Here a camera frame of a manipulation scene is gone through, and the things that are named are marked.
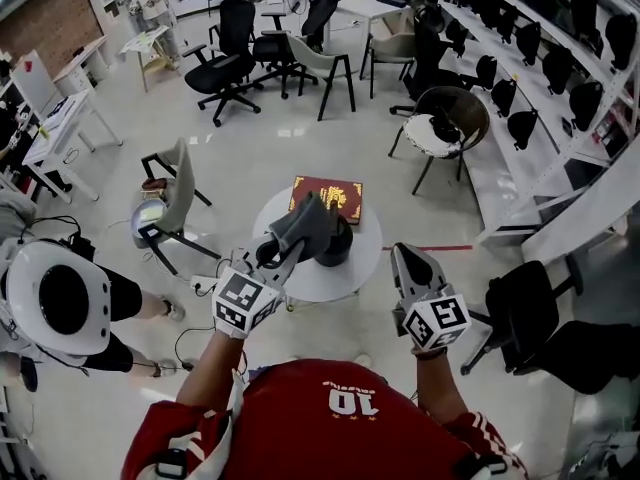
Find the round white table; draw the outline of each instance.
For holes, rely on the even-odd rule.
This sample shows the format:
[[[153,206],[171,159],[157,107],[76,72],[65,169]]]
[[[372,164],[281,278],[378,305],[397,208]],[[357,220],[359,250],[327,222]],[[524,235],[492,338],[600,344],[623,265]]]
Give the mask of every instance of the round white table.
[[[268,230],[269,224],[289,211],[293,187],[279,192],[260,211],[253,225],[253,236]],[[314,259],[296,266],[284,285],[287,295],[306,302],[342,299],[360,289],[371,277],[382,252],[382,231],[375,212],[362,204],[360,224],[352,226],[353,245],[347,261],[336,267],[323,267]]]

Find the white chair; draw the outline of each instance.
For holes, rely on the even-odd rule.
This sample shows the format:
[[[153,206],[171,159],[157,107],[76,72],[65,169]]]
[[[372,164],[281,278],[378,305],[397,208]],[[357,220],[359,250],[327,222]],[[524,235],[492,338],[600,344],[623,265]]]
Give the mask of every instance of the white chair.
[[[364,67],[367,64],[367,55],[371,60],[371,83],[369,85],[369,98],[373,99],[373,78],[376,64],[403,64],[400,72],[400,80],[405,71],[408,72],[416,56],[416,39],[413,33],[395,34],[387,39],[376,39],[371,34],[367,38],[367,47],[364,50],[364,58],[360,67],[360,80],[364,76]]]
[[[298,88],[298,96],[302,95],[302,88],[304,87],[304,74],[307,70],[318,78],[322,78],[327,83],[327,88],[324,91],[322,97],[322,105],[320,105],[320,113],[318,114],[318,121],[322,121],[322,115],[324,114],[324,108],[327,105],[327,99],[333,86],[333,81],[336,78],[346,78],[347,86],[349,87],[349,99],[351,101],[351,112],[356,111],[356,100],[353,94],[353,82],[351,81],[351,65],[349,64],[349,56],[344,55],[324,55],[314,52],[307,46],[307,43],[299,37],[294,37],[291,34],[287,34],[289,40],[289,46],[291,52],[302,67],[303,76],[300,77],[300,86]],[[338,69],[338,64],[342,61],[344,70]]]

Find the gray chair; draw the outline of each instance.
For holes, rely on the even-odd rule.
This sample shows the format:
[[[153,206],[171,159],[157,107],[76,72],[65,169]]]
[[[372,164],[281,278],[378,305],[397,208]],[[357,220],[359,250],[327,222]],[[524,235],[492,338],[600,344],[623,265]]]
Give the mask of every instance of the gray chair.
[[[336,78],[346,78],[349,88],[349,100],[351,102],[351,112],[356,111],[356,99],[353,94],[353,82],[351,80],[351,65],[349,64],[349,56],[344,55],[325,55],[314,52],[307,46],[307,43],[300,37],[294,37],[287,34],[291,53],[301,66],[302,75],[300,77],[300,86],[298,87],[298,96],[302,96],[304,87],[305,74],[309,71],[312,75],[322,78],[327,83],[327,88],[322,97],[320,112],[318,113],[318,121],[322,121],[324,109],[327,106],[327,99],[333,87],[333,81]],[[338,64],[342,61],[344,69],[338,69]]]
[[[142,165],[147,177],[156,179],[151,170],[151,162],[155,161],[167,171],[173,179],[167,180],[166,199],[167,209],[162,217],[150,224],[138,228],[142,238],[135,235],[133,241],[139,249],[150,248],[162,263],[174,276],[178,274],[176,268],[162,253],[158,245],[170,238],[177,240],[202,254],[206,254],[214,259],[220,259],[220,255],[209,249],[187,240],[184,237],[184,223],[187,213],[191,208],[193,196],[196,196],[207,206],[211,206],[211,201],[204,197],[196,189],[191,159],[183,138],[179,138],[176,145],[166,151],[154,153],[142,159]]]
[[[466,89],[443,86],[433,87],[422,93],[413,108],[412,116],[417,114],[432,114],[438,107],[441,107],[445,111],[451,123],[460,130],[460,135],[462,136],[460,140],[460,148],[448,156],[441,157],[458,159],[458,174],[456,178],[460,181],[463,154],[465,151],[478,145],[489,131],[489,112],[482,101]],[[393,143],[393,147],[391,148],[391,151],[389,151],[388,156],[393,156],[393,152],[398,145],[398,140],[400,140],[400,135],[404,131],[404,127],[408,122],[409,121],[405,122],[400,127],[400,130],[396,135],[396,140]],[[416,186],[411,192],[413,195],[416,194],[418,187],[420,187],[429,167],[431,167],[434,157],[439,156],[433,155],[423,148],[420,149],[423,153],[429,155],[429,159],[427,160],[427,165],[425,165],[422,174],[420,174],[420,178],[418,178]]]
[[[367,38],[367,46],[360,67],[360,80],[364,77],[367,56],[371,61],[371,80],[369,98],[373,99],[373,79],[376,64],[402,64],[399,80],[408,72],[416,56],[416,38],[413,33],[395,34],[387,39],[376,39],[371,34]]]

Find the red line on floor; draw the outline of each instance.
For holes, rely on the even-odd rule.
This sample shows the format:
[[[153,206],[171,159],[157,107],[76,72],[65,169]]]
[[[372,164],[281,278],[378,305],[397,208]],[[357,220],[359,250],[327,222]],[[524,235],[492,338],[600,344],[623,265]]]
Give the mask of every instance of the red line on floor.
[[[435,245],[433,247],[418,247],[421,251],[470,251],[473,245]],[[391,247],[383,247],[383,251],[390,251]]]

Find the desk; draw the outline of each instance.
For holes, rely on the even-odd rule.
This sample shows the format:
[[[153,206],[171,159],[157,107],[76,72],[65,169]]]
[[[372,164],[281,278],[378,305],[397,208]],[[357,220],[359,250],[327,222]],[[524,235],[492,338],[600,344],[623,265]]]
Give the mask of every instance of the desk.
[[[260,211],[253,225],[253,236],[264,234],[269,224],[289,211],[293,187],[276,194]],[[362,205],[360,224],[353,226],[353,245],[347,261],[336,267],[323,267],[311,259],[296,266],[284,284],[287,295],[306,302],[329,302],[342,299],[371,277],[382,253],[382,231],[375,212]]]
[[[367,39],[369,38],[369,34],[371,33],[371,22],[378,18],[384,18],[385,16],[393,16],[394,14],[400,14],[400,30],[399,32],[404,32],[405,23],[407,17],[409,16],[409,12],[411,11],[411,7],[408,5],[400,9],[399,7],[395,7],[389,4],[383,4],[382,2],[378,2],[377,0],[340,0],[338,2],[338,8],[336,12],[343,12],[347,14],[352,14],[364,20],[362,27],[362,35],[360,37],[360,48],[362,51],[362,59],[364,61],[364,54],[367,47]],[[324,43],[327,49],[331,44],[331,19],[326,23],[324,27]]]
[[[94,201],[97,201],[99,197],[98,193],[82,181],[78,175],[64,163],[63,160],[66,145],[69,142],[69,139],[74,134],[77,134],[84,145],[89,148],[89,151],[93,153],[96,150],[89,138],[82,132],[82,130],[79,130],[81,120],[91,113],[95,114],[100,120],[114,143],[121,146],[122,140],[116,137],[109,125],[95,108],[91,102],[91,98],[89,98],[89,91],[72,94],[69,96],[69,99],[73,101],[73,106],[67,111],[65,118],[58,127],[49,132],[48,139],[45,139],[41,133],[36,137],[31,148],[29,148],[29,151],[25,155],[22,165],[26,165],[33,170],[33,172],[35,172],[42,181],[44,181],[49,188],[58,194],[66,203],[70,203],[71,198],[68,194],[62,192],[57,185],[48,178],[46,172],[58,170],[82,192],[87,194]],[[46,165],[36,165],[43,161]]]
[[[74,57],[53,79],[53,83],[56,84],[63,96],[70,96],[86,90],[93,91],[93,86],[82,69],[82,63],[85,61],[91,75],[97,82],[109,76],[109,66],[100,53],[100,48],[106,41],[107,38],[102,36],[90,42],[84,47],[82,53]]]
[[[176,70],[173,62],[171,62],[169,56],[162,49],[160,43],[158,43],[158,38],[167,30],[169,30],[169,27],[161,25],[154,30],[141,32],[130,41],[127,41],[127,44],[125,44],[122,47],[122,50],[120,50],[120,54],[122,55],[125,55],[129,51],[137,52],[138,64],[140,65],[140,73],[142,74],[142,85],[144,85],[144,92],[149,92],[149,89],[147,88],[147,79],[145,77],[145,73],[154,73],[155,71],[160,71],[161,69],[168,69],[170,71]],[[155,51],[158,56],[155,59],[151,59],[149,62],[144,64],[142,62],[142,54],[151,54],[152,51]]]

